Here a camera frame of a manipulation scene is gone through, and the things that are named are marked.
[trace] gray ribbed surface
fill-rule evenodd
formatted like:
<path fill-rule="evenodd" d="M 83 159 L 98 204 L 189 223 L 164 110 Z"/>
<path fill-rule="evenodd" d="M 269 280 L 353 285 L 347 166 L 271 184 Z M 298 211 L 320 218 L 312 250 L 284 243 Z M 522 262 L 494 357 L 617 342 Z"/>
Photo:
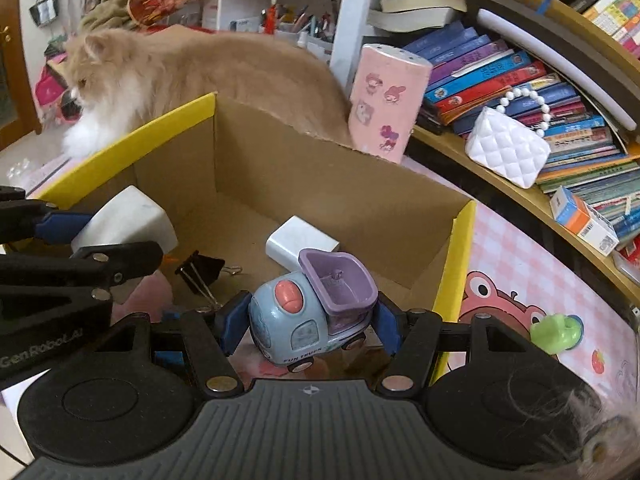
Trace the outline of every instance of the gray ribbed surface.
<path fill-rule="evenodd" d="M 312 396 L 305 388 L 320 389 Z M 211 400 L 155 455 L 111 468 L 39 459 L 19 480 L 516 480 L 443 446 L 410 402 L 364 381 L 258 380 L 242 397 Z"/>

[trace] green toy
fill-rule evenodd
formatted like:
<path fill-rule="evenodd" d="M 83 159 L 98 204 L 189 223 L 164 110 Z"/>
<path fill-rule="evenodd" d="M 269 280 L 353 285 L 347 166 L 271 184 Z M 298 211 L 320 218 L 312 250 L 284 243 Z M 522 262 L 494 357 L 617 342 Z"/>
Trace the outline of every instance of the green toy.
<path fill-rule="evenodd" d="M 531 342 L 538 348 L 549 355 L 559 354 L 580 344 L 584 335 L 584 324 L 574 314 L 552 314 L 532 324 L 529 334 Z"/>

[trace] door frame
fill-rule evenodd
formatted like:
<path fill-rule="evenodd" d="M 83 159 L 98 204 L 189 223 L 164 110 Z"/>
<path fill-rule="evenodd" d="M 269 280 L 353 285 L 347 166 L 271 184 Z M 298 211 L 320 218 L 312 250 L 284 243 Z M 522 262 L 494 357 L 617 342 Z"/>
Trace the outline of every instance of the door frame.
<path fill-rule="evenodd" d="M 20 0 L 5 1 L 8 9 L 6 12 L 1 13 L 2 23 L 0 25 L 9 27 L 11 42 L 5 43 L 4 36 L 0 37 L 0 48 L 2 49 L 7 85 L 18 113 L 19 120 L 17 123 L 21 127 L 9 127 L 6 132 L 0 135 L 0 150 L 3 150 L 9 144 L 31 131 L 35 131 L 38 134 L 42 131 L 24 61 L 22 31 L 20 28 Z"/>

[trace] orange cat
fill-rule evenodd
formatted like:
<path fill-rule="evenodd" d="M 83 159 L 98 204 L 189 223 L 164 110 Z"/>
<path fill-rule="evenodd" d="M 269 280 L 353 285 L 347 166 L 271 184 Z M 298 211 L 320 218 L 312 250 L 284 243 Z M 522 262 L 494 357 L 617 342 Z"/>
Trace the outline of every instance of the orange cat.
<path fill-rule="evenodd" d="M 297 131 L 350 145 L 348 100 L 306 50 L 263 34 L 105 30 L 67 44 L 60 69 L 82 118 L 65 136 L 87 156 L 210 92 L 266 111 Z"/>

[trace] pink checkered tablecloth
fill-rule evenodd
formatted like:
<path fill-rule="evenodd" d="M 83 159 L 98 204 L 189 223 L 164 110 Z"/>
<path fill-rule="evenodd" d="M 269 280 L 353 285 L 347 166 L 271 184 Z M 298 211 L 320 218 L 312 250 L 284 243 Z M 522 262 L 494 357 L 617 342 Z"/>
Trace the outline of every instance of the pink checkered tablecloth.
<path fill-rule="evenodd" d="M 414 160 L 405 157 L 402 164 L 463 192 Z M 478 203 L 461 317 L 482 307 L 510 314 L 510 326 L 525 336 L 535 317 L 578 315 L 584 337 L 576 348 L 562 352 L 559 361 L 610 400 L 635 400 L 638 353 L 633 330 L 554 256 Z M 451 355 L 450 367 L 463 364 L 464 354 Z"/>

